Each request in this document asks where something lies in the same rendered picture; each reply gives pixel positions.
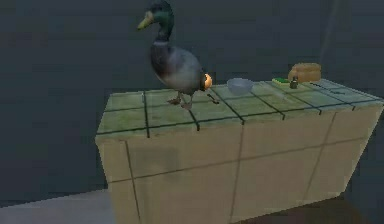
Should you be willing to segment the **beige tiled kitchen counter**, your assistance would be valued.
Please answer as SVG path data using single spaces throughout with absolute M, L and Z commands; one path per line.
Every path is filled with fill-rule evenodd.
M 214 104 L 206 94 L 220 103 Z M 234 224 L 339 196 L 384 99 L 329 80 L 109 97 L 95 141 L 117 224 Z

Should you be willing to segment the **green-headed mallard duck figure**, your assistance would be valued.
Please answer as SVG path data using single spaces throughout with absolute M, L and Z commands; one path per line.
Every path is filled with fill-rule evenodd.
M 177 96 L 168 103 L 190 110 L 195 92 L 206 91 L 204 81 L 208 73 L 194 54 L 170 43 L 174 14 L 166 0 L 151 3 L 137 29 L 142 30 L 156 23 L 159 30 L 150 47 L 151 66 L 158 79 L 177 92 Z

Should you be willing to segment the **brown bread loaf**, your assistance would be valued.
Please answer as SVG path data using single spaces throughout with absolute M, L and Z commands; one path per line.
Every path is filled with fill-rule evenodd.
M 298 78 L 299 83 L 314 82 L 321 79 L 321 65 L 317 63 L 297 63 L 288 73 L 288 79 Z

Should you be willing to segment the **clear glass bowl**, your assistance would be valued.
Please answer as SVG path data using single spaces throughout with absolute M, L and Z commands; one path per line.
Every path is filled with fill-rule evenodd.
M 254 82 L 244 78 L 232 78 L 227 81 L 229 91 L 234 95 L 244 95 L 253 88 Z

